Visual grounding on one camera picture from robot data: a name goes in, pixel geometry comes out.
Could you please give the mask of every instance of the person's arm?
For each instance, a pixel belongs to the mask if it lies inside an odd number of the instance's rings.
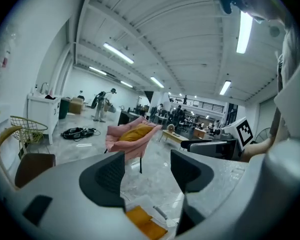
[[[104,96],[104,101],[108,106],[111,106],[112,104],[110,103],[110,99],[111,99],[112,95],[111,93],[108,93]]]
[[[263,142],[248,145],[243,152],[241,162],[249,162],[255,155],[267,153],[275,142],[275,138],[275,136],[271,136]]]
[[[243,152],[243,156],[241,161],[242,162],[249,162],[250,159],[255,156],[255,155],[260,155],[267,153],[268,150],[272,147],[272,145],[275,142],[276,135],[278,132],[278,128],[280,125],[280,118],[281,118],[281,113],[279,109],[277,108],[274,113],[273,121],[271,124],[270,128],[270,137],[264,140],[263,142],[256,143],[256,144],[250,144],[246,146]]]

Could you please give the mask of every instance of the railing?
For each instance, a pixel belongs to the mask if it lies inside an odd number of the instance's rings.
[[[184,103],[184,98],[171,97],[171,96],[169,98],[170,98],[170,101],[173,103],[177,103],[177,104],[181,104],[181,105]],[[215,111],[215,112],[219,112],[219,113],[223,113],[224,108],[225,108],[224,106],[221,106],[221,105],[207,103],[207,102],[203,102],[200,100],[194,100],[194,99],[187,99],[185,105],[193,106],[195,108],[202,108],[205,110],[211,110],[211,111]]]

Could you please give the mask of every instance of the pink chair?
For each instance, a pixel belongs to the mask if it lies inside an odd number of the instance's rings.
[[[153,129],[146,136],[136,141],[118,141],[124,133],[136,127],[138,124],[153,126]],[[161,128],[162,125],[156,125],[155,123],[149,122],[143,116],[140,116],[136,120],[127,124],[122,124],[119,126],[108,126],[105,137],[106,150],[104,153],[106,153],[107,151],[124,151],[125,162],[130,159],[140,157],[140,173],[142,174],[142,157],[145,155],[146,147],[152,136]]]

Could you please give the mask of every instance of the backpack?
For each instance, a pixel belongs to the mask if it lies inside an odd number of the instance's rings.
[[[105,91],[101,91],[97,96],[96,98],[101,101],[101,100],[104,100],[105,99],[105,96],[106,96],[106,92]]]
[[[90,136],[94,135],[95,132],[96,132],[95,128],[83,129],[80,127],[76,127],[76,128],[70,128],[70,129],[64,131],[63,133],[61,133],[60,135],[62,137],[64,137],[65,139],[76,140],[76,139],[90,137]]]

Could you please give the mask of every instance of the brown chair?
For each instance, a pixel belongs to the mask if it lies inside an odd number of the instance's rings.
[[[5,129],[0,134],[0,146],[9,136],[21,128],[22,126],[13,126]],[[0,157],[0,166],[15,189],[22,188],[35,177],[55,165],[56,156],[54,154],[27,153],[21,158],[13,183]]]
[[[74,114],[81,114],[84,107],[84,100],[79,97],[73,97],[70,101],[69,112]]]

